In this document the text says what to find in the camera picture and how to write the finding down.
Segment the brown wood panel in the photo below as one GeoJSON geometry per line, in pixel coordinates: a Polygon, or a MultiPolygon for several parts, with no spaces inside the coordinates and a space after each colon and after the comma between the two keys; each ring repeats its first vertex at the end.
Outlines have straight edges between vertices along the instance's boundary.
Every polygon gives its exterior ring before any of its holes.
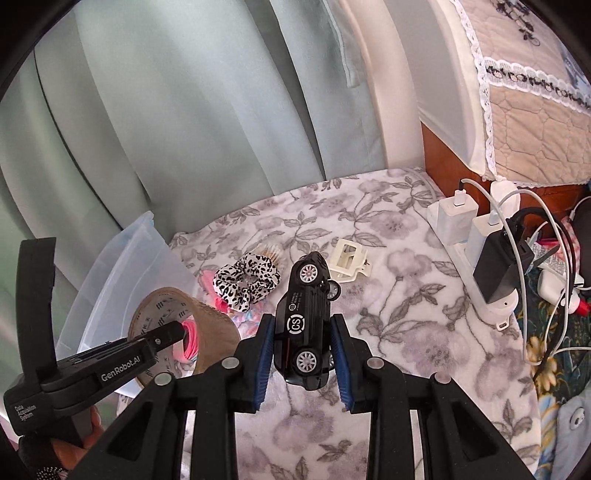
{"type": "MultiPolygon", "coordinates": [[[[491,183],[483,181],[481,177],[470,170],[464,163],[452,152],[441,139],[421,124],[423,129],[423,145],[425,149],[425,170],[442,190],[446,197],[453,195],[457,189],[458,182],[462,178],[470,178],[480,183],[487,192],[491,190],[491,183]]],[[[585,195],[584,185],[564,185],[560,187],[539,187],[532,189],[536,192],[548,206],[551,212],[562,217],[569,212],[585,195]]],[[[466,191],[478,203],[478,215],[483,215],[490,211],[488,200],[475,187],[466,185],[466,191]]],[[[529,195],[521,195],[521,206],[538,206],[538,202],[529,195]]],[[[527,218],[527,226],[535,228],[541,222],[537,218],[527,218]]]]}

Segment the black and white scrunchie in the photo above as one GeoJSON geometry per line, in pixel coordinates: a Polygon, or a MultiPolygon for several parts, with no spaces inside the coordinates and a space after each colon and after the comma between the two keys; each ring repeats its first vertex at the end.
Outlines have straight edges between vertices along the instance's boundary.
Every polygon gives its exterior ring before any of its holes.
{"type": "Polygon", "coordinates": [[[245,254],[233,265],[220,268],[213,289],[232,310],[246,312],[279,285],[281,275],[270,258],[245,254]]]}

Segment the power strip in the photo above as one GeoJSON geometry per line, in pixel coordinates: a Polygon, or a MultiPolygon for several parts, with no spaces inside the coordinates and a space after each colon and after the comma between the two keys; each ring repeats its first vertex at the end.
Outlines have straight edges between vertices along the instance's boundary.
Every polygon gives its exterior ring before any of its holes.
{"type": "MultiPolygon", "coordinates": [[[[432,203],[427,208],[427,221],[433,228],[437,235],[437,217],[439,215],[439,201],[432,203]]],[[[480,293],[480,289],[474,280],[474,268],[466,258],[466,242],[461,242],[453,245],[443,245],[456,267],[460,278],[464,282],[466,291],[470,295],[472,305],[479,317],[489,325],[495,325],[498,330],[506,329],[510,324],[512,318],[515,316],[513,311],[519,302],[519,295],[517,290],[513,290],[506,297],[497,300],[493,303],[486,303],[480,293]]]]}

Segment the black charger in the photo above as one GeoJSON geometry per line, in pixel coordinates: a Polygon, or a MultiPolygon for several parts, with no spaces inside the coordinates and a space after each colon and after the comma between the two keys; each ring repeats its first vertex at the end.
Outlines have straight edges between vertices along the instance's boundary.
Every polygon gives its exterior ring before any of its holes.
{"type": "MultiPolygon", "coordinates": [[[[522,225],[510,219],[508,223],[517,244],[519,261],[525,272],[534,260],[534,253],[526,241],[521,239],[522,225]]],[[[473,276],[487,303],[500,300],[519,287],[517,260],[504,229],[486,237],[473,276]]]]}

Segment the brown tape roll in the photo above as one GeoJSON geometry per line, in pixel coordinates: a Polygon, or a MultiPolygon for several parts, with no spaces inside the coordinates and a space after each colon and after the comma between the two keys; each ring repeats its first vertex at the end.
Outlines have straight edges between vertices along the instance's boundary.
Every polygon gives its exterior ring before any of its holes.
{"type": "MultiPolygon", "coordinates": [[[[199,354],[193,375],[203,373],[211,365],[234,354],[240,334],[227,315],[177,288],[159,288],[143,299],[131,320],[127,338],[131,340],[173,320],[181,322],[191,315],[199,336],[199,354]]],[[[175,365],[172,346],[160,351],[157,363],[139,374],[137,380],[143,387],[162,372],[182,376],[182,371],[175,365]]]]}

